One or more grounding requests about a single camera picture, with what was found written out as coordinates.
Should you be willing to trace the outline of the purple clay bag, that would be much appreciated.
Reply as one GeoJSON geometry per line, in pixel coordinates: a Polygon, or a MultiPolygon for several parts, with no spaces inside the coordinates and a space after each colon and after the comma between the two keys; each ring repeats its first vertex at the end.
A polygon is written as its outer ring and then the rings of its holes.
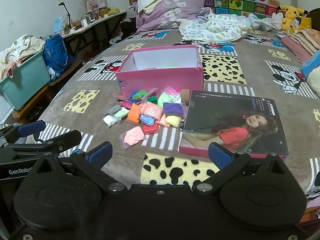
{"type": "Polygon", "coordinates": [[[184,109],[180,103],[163,103],[163,113],[165,115],[184,115],[184,109]]]}

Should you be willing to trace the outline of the pink clay bag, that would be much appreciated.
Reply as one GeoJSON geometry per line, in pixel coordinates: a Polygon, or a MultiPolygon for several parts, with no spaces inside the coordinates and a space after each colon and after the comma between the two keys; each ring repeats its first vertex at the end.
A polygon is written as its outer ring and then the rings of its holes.
{"type": "Polygon", "coordinates": [[[145,134],[140,126],[136,126],[120,135],[121,147],[127,149],[145,139],[145,134]]]}

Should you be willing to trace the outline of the white clay bag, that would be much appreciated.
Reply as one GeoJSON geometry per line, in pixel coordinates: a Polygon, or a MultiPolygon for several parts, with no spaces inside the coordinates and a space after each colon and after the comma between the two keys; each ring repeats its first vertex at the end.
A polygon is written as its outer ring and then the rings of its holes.
{"type": "Polygon", "coordinates": [[[104,118],[103,118],[103,122],[105,124],[107,124],[108,127],[113,126],[114,124],[119,123],[123,118],[127,117],[129,114],[129,109],[125,108],[125,107],[120,107],[119,110],[113,112],[113,113],[109,113],[107,114],[104,118]]]}

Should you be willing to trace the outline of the teal plastic storage bin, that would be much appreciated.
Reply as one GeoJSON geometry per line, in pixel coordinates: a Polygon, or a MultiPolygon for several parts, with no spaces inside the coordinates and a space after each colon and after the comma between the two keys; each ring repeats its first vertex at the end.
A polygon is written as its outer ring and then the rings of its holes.
{"type": "Polygon", "coordinates": [[[13,77],[1,80],[1,109],[20,109],[50,81],[43,51],[20,64],[13,77]]]}

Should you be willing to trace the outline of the blue clay bag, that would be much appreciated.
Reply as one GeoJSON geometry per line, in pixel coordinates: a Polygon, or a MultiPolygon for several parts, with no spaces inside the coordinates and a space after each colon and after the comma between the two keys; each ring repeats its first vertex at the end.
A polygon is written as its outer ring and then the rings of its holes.
{"type": "Polygon", "coordinates": [[[143,114],[140,115],[139,119],[145,126],[148,126],[148,127],[152,127],[155,124],[154,118],[143,115],[143,114]]]}

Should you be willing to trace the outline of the Mickey Mouse bed blanket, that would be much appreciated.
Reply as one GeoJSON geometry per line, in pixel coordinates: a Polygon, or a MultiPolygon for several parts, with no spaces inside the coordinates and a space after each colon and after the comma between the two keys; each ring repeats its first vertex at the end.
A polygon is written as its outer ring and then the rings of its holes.
{"type": "MultiPolygon", "coordinates": [[[[276,102],[289,155],[286,165],[309,197],[319,196],[319,97],[304,81],[294,81],[301,64],[273,33],[250,31],[261,43],[237,40],[219,49],[200,46],[204,90],[231,95],[271,98],[276,102]]],[[[143,183],[143,155],[185,159],[179,152],[182,129],[160,126],[159,130],[128,150],[120,147],[119,136],[133,124],[121,121],[111,127],[103,122],[104,112],[117,103],[120,93],[116,75],[103,71],[101,63],[122,61],[134,49],[181,44],[178,30],[151,31],[132,35],[84,65],[59,91],[41,115],[46,128],[28,142],[42,142],[71,130],[82,139],[78,146],[89,151],[104,141],[114,154],[103,170],[126,185],[143,183]]]]}

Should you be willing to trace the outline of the salmon clay bag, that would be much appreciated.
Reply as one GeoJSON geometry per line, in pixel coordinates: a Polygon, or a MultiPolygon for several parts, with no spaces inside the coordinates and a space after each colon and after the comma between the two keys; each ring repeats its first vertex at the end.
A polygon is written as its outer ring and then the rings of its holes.
{"type": "Polygon", "coordinates": [[[163,108],[154,103],[146,101],[143,103],[140,113],[144,116],[159,120],[163,115],[163,108]]]}

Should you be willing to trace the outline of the light green clay bag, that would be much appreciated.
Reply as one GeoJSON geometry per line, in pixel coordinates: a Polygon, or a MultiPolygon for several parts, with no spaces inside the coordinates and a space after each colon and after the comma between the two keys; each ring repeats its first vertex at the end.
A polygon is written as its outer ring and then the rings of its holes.
{"type": "Polygon", "coordinates": [[[164,103],[181,103],[181,95],[171,87],[166,87],[159,98],[157,99],[157,105],[163,107],[164,103]]]}

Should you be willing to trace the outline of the pink cardboard box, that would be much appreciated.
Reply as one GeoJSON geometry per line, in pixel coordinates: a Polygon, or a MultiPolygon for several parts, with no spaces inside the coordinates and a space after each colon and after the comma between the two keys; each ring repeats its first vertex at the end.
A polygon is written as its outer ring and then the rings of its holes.
{"type": "Polygon", "coordinates": [[[203,90],[204,73],[197,46],[161,46],[131,51],[116,71],[120,91],[130,96],[153,88],[203,90]]]}

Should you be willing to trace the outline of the dark side desk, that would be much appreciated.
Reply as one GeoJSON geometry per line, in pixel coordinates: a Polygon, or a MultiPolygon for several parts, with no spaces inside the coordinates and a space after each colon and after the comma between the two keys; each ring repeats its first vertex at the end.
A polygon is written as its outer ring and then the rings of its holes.
{"type": "Polygon", "coordinates": [[[90,23],[78,30],[70,31],[63,37],[67,51],[76,58],[78,54],[91,47],[99,50],[110,45],[110,40],[118,36],[120,23],[126,18],[126,12],[120,12],[90,23]]]}

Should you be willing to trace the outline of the cream and blue quilt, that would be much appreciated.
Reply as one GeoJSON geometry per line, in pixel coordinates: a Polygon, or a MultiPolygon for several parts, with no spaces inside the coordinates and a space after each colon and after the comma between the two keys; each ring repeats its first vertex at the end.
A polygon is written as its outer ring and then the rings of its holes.
{"type": "Polygon", "coordinates": [[[309,86],[320,96],[320,50],[303,62],[301,72],[309,86]]]}

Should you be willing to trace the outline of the white leaf pattern blanket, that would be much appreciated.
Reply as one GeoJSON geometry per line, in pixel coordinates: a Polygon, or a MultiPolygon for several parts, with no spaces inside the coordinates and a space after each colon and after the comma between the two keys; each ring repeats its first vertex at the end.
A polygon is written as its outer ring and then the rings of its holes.
{"type": "Polygon", "coordinates": [[[209,14],[205,23],[197,20],[180,20],[178,28],[183,40],[204,42],[232,42],[246,36],[251,29],[245,16],[209,14]]]}

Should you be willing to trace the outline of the folded pink beige blankets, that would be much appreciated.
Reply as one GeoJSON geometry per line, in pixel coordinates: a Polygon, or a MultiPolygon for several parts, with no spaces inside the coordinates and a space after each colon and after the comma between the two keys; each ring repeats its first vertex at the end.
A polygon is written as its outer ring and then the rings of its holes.
{"type": "Polygon", "coordinates": [[[298,62],[303,63],[319,51],[319,37],[319,31],[304,29],[293,35],[283,37],[281,42],[296,56],[298,62]]]}

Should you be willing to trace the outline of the alphabet foam mat headboard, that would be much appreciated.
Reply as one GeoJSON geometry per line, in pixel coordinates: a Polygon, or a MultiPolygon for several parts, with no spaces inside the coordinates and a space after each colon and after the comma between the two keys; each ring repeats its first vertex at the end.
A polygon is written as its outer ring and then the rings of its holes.
{"type": "Polygon", "coordinates": [[[277,0],[204,0],[204,6],[211,8],[215,14],[246,17],[253,14],[259,19],[271,18],[279,12],[277,0]]]}

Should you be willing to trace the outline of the purple floral duvet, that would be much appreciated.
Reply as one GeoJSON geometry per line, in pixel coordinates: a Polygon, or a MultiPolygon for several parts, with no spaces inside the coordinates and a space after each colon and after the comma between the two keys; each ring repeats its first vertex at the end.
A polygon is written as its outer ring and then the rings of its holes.
{"type": "Polygon", "coordinates": [[[203,23],[211,12],[210,8],[204,6],[204,0],[163,0],[152,13],[137,14],[136,28],[138,33],[178,28],[181,19],[203,23]]]}

